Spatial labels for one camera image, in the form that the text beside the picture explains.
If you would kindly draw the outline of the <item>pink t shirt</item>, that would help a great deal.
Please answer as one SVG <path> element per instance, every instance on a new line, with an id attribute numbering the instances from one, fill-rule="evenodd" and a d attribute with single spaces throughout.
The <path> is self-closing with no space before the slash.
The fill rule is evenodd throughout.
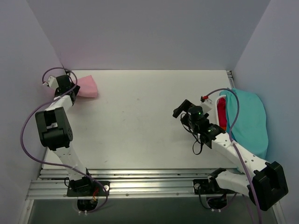
<path id="1" fill-rule="evenodd" d="M 77 86 L 79 86 L 79 89 L 74 91 L 76 96 L 84 98 L 98 97 L 97 84 L 91 75 L 78 78 Z"/>

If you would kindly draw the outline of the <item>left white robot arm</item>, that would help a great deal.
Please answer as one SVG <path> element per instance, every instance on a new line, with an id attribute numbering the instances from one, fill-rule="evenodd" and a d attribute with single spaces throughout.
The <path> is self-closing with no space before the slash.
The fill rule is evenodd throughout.
<path id="1" fill-rule="evenodd" d="M 87 177 L 88 169 L 79 160 L 71 142 L 73 132 L 66 112 L 74 105 L 79 86 L 68 75 L 50 76 L 50 88 L 55 90 L 54 102 L 35 113 L 40 142 L 60 159 L 69 175 L 71 190 L 88 196 L 94 191 L 94 183 Z"/>

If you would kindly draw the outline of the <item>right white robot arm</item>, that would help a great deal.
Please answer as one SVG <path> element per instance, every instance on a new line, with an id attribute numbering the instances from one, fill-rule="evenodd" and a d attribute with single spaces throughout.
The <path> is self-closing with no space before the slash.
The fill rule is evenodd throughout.
<path id="1" fill-rule="evenodd" d="M 289 192 L 283 167 L 269 163 L 254 155 L 239 143 L 233 141 L 229 133 L 209 121 L 210 103 L 194 105 L 189 100 L 173 111 L 183 127 L 203 147 L 220 153 L 236 165 L 240 173 L 218 168 L 208 175 L 208 189 L 214 193 L 233 191 L 248 196 L 262 211 L 280 201 Z"/>

